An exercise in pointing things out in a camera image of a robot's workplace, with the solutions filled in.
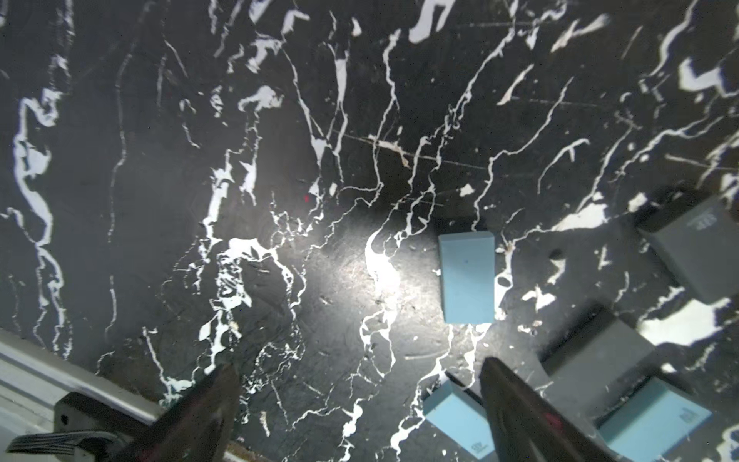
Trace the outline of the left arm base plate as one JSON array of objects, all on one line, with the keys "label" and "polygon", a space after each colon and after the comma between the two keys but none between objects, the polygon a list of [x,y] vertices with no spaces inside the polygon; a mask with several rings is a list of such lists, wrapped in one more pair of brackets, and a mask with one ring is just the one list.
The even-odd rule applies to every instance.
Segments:
[{"label": "left arm base plate", "polygon": [[78,392],[54,405],[53,430],[13,438],[5,454],[52,456],[58,461],[111,461],[149,425]]}]

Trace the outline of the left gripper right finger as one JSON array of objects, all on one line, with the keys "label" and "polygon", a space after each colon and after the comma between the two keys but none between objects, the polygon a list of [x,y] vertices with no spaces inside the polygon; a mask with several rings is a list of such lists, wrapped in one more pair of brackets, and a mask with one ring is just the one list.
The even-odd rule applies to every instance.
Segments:
[{"label": "left gripper right finger", "polygon": [[481,396],[500,461],[613,461],[502,360],[483,362]]}]

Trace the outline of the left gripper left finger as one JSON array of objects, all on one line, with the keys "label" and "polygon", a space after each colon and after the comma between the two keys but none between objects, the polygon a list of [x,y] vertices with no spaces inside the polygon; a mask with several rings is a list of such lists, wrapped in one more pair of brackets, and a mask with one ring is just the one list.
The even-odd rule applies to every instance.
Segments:
[{"label": "left gripper left finger", "polygon": [[235,367],[217,367],[113,460],[223,461],[239,396]]}]

